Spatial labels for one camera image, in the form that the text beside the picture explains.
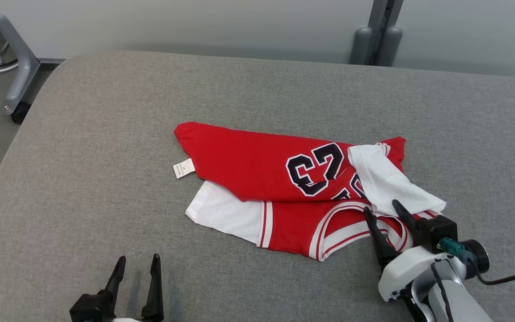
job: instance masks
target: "white wall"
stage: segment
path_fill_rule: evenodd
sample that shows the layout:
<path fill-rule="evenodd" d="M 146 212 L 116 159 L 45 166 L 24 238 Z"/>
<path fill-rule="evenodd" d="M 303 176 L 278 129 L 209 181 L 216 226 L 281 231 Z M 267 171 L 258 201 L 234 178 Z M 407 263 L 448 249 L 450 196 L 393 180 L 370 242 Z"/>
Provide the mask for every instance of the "white wall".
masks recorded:
<path fill-rule="evenodd" d="M 347 63 L 372 0 L 0 0 L 36 57 L 112 49 Z"/>
<path fill-rule="evenodd" d="M 515 76 L 515 0 L 404 0 L 394 67 Z"/>

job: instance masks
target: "white fabric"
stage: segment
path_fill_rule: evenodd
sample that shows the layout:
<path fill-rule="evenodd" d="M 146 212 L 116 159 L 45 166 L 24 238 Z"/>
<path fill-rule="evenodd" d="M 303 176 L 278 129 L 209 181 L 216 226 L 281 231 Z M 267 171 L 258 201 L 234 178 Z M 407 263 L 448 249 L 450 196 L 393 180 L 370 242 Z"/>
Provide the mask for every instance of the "white fabric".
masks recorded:
<path fill-rule="evenodd" d="M 440 214 L 446 202 L 410 183 L 409 179 L 385 157 L 377 145 L 349 148 L 349 162 L 355 167 L 364 194 L 376 214 L 397 216 L 392 200 L 397 199 L 411 214 L 430 211 Z"/>
<path fill-rule="evenodd" d="M 199 225 L 238 236 L 256 245 L 261 241 L 262 202 L 242 202 L 211 181 L 204 181 L 186 209 L 186 216 Z"/>

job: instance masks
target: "gray table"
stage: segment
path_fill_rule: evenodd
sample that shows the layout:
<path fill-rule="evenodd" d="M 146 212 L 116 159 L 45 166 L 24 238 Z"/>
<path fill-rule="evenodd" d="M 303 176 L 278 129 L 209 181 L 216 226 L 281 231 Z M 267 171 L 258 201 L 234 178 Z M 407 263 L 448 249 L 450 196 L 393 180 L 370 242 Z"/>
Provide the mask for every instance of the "gray table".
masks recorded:
<path fill-rule="evenodd" d="M 172 131 L 189 120 L 357 144 L 401 135 L 407 176 L 488 249 L 486 278 L 515 273 L 514 78 L 104 53 L 51 75 L 0 167 L 0 322 L 69 321 L 123 254 L 116 313 L 138 317 L 153 253 L 168 321 L 410 319 L 380 299 L 369 240 L 318 263 L 184 216 L 202 181 L 175 179 L 186 155 Z M 515 320 L 515 282 L 465 284 L 493 320 Z"/>

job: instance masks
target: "white care label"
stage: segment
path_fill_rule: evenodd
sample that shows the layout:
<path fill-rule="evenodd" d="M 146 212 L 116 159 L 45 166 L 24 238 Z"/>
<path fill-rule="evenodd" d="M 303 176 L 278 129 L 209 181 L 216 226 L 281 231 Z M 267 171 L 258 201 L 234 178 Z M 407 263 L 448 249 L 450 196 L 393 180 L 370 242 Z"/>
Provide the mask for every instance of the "white care label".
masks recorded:
<path fill-rule="evenodd" d="M 176 174 L 176 179 L 180 179 L 186 174 L 192 173 L 194 171 L 196 171 L 196 169 L 194 169 L 194 163 L 192 163 L 192 158 L 184 162 L 180 162 L 177 165 L 174 165 L 174 173 Z"/>

